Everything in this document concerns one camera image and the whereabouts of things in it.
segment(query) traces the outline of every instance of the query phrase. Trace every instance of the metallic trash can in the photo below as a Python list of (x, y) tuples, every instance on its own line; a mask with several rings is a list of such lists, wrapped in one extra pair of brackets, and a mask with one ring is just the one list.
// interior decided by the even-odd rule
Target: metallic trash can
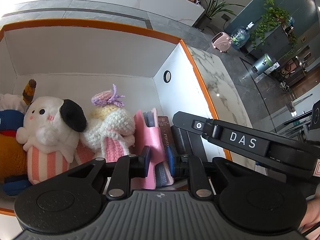
[(253, 73), (260, 75), (270, 68), (274, 63), (275, 61), (267, 53), (265, 53), (253, 64), (251, 70)]

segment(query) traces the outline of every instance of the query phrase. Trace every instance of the marble tabletop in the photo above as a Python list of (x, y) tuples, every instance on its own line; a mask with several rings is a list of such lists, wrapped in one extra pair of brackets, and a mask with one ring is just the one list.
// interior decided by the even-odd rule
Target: marble tabletop
[[(220, 58), (209, 52), (187, 46), (204, 80), (218, 118), (242, 126), (252, 127), (248, 114), (234, 83)], [(231, 152), (234, 162), (253, 169), (255, 161)]]

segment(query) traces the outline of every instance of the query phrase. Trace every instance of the gray ribbed panel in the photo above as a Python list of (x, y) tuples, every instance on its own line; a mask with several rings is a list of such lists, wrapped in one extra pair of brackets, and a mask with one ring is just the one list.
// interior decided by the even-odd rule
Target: gray ribbed panel
[(110, 202), (92, 224), (62, 236), (28, 231), (18, 240), (303, 240), (297, 232), (256, 236), (233, 228), (210, 202), (185, 191), (134, 191), (126, 200)]

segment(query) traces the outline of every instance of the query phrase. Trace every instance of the brown booklet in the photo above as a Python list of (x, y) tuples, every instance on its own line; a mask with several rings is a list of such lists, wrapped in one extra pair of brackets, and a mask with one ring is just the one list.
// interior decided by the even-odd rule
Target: brown booklet
[(166, 147), (169, 145), (174, 145), (169, 118), (167, 116), (158, 116), (158, 124), (161, 130), (163, 146)]

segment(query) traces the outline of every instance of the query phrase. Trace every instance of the striped popcorn bucket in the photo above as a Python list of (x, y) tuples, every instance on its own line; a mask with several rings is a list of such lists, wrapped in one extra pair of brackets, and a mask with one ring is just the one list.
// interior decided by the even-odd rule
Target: striped popcorn bucket
[(33, 185), (67, 171), (69, 165), (59, 151), (44, 154), (32, 146), (27, 152), (28, 178)]

